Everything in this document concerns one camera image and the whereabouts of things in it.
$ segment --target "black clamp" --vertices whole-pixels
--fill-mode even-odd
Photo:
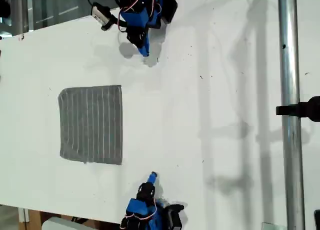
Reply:
[[[142,28],[138,26],[128,26],[125,30],[127,39],[138,48],[142,48],[145,44],[145,38],[148,33],[148,27]]]
[[[118,24],[118,19],[111,14],[110,8],[106,6],[102,6],[97,2],[94,2],[91,9],[91,15],[102,24],[101,29],[103,31],[107,31],[111,28],[112,25]],[[127,27],[127,23],[119,20],[119,26]]]
[[[299,102],[288,106],[278,106],[277,116],[308,117],[311,121],[320,121],[320,96],[312,97],[308,102]]]

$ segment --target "black connector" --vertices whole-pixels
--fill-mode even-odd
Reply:
[[[277,116],[308,117],[311,121],[320,122],[320,96],[312,97],[308,102],[299,102],[288,106],[278,106]]]
[[[182,223],[179,216],[179,212],[182,211],[185,207],[180,204],[173,204],[167,206],[163,211],[164,219],[164,229],[169,230],[181,230]]]

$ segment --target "table surface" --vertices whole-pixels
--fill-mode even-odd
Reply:
[[[177,1],[172,24],[151,30],[149,58],[91,17],[0,41],[1,204],[120,222],[156,171],[156,195],[185,205],[185,229],[286,225],[277,0]],[[298,0],[302,100],[319,94],[316,1]],[[122,165],[61,158],[59,93],[116,84]],[[307,229],[319,133],[302,121]]]

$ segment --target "floor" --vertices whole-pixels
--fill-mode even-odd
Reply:
[[[0,229],[19,230],[18,209],[11,206],[0,206]]]

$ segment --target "gray cloth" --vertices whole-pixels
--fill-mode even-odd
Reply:
[[[121,86],[64,89],[60,108],[60,156],[73,161],[121,165]]]

